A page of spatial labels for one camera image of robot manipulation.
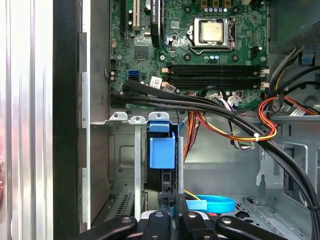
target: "white pcie slot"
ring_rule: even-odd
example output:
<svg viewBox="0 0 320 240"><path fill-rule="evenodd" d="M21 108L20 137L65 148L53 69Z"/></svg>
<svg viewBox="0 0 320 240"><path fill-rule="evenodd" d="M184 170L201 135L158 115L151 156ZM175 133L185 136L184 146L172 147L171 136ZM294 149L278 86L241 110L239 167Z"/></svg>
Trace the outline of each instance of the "white pcie slot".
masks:
<svg viewBox="0 0 320 240"><path fill-rule="evenodd" d="M140 0L133 0L133 29L140 30Z"/></svg>

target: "pcie slot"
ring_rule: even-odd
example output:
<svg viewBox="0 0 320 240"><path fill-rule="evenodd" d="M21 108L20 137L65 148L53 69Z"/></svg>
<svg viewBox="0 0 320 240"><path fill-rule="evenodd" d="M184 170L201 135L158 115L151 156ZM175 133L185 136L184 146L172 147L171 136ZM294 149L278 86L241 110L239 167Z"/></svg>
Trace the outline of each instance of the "pcie slot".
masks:
<svg viewBox="0 0 320 240"><path fill-rule="evenodd" d="M121 25L121 34L123 38L127 36L127 0L121 0L120 2L120 25Z"/></svg>
<svg viewBox="0 0 320 240"><path fill-rule="evenodd" d="M133 29L140 31L140 0L133 0Z"/></svg>
<svg viewBox="0 0 320 240"><path fill-rule="evenodd" d="M169 77L168 81L178 89L203 89L215 85L217 89L228 90L255 89L259 86L259 78L195 78L195 77Z"/></svg>
<svg viewBox="0 0 320 240"><path fill-rule="evenodd" d="M257 77L260 73L258 66L239 65L196 65L196 64L169 64L169 75L173 76L228 76L228 77Z"/></svg>

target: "yellow wire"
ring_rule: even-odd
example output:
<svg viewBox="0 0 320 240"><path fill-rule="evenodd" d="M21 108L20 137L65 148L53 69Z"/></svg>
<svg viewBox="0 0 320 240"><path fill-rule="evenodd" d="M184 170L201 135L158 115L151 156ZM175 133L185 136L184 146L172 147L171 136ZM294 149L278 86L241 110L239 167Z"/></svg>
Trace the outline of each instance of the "yellow wire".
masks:
<svg viewBox="0 0 320 240"><path fill-rule="evenodd" d="M191 197L197 199L197 200L201 200L200 198L198 198L196 195L192 194L191 192L187 191L187 190L183 190L185 193L189 194Z"/></svg>
<svg viewBox="0 0 320 240"><path fill-rule="evenodd" d="M303 51L304 48L305 48L305 47L300 48L299 51L297 51L296 54L295 54L291 59L294 59L299 53L301 53L301 52ZM284 73L285 73L286 70L287 70L287 69L284 69L284 70L282 71L282 73L279 75L279 77L277 78L276 84L275 84L275 87L274 87L274 90L275 90L275 91L278 89L280 80L281 80L281 78L283 77L283 75L284 75Z"/></svg>
<svg viewBox="0 0 320 240"><path fill-rule="evenodd" d="M228 137L231 137L233 139L236 139L236 140L240 140L240 141L246 141L246 142L256 142L256 138L255 137L234 137L232 135L229 135L228 133L220 130L219 128L213 126L210 122L206 121L206 123L214 130L216 130L217 132L219 132L220 134L222 135L226 135ZM258 140L261 141L261 140L269 140L271 138L273 138L274 136L277 135L277 129L275 129L274 133L270 136L262 136L262 137L259 137Z"/></svg>

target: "blue latch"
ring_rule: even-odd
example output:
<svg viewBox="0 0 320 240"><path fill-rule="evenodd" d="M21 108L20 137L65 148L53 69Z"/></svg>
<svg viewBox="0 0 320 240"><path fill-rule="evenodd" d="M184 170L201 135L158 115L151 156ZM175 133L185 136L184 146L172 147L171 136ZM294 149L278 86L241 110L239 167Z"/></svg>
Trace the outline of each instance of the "blue latch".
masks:
<svg viewBox="0 0 320 240"><path fill-rule="evenodd" d="M149 132L169 133L168 121L151 121ZM176 136L150 137L150 168L151 169L174 169L176 155Z"/></svg>

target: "ram slot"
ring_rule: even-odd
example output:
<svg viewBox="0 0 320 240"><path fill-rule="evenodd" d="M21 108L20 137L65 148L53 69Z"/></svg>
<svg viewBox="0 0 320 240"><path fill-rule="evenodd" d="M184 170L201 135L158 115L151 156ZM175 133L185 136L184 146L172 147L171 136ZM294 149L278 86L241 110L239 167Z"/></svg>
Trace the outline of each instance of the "ram slot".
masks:
<svg viewBox="0 0 320 240"><path fill-rule="evenodd" d="M169 75L186 77L257 77L258 66L168 64Z"/></svg>
<svg viewBox="0 0 320 240"><path fill-rule="evenodd" d="M169 77L169 83L177 89L204 89L216 86L216 89L243 90L256 89L260 85L260 78L210 78L210 77Z"/></svg>
<svg viewBox="0 0 320 240"><path fill-rule="evenodd" d="M133 0L133 29L140 31L140 0Z"/></svg>

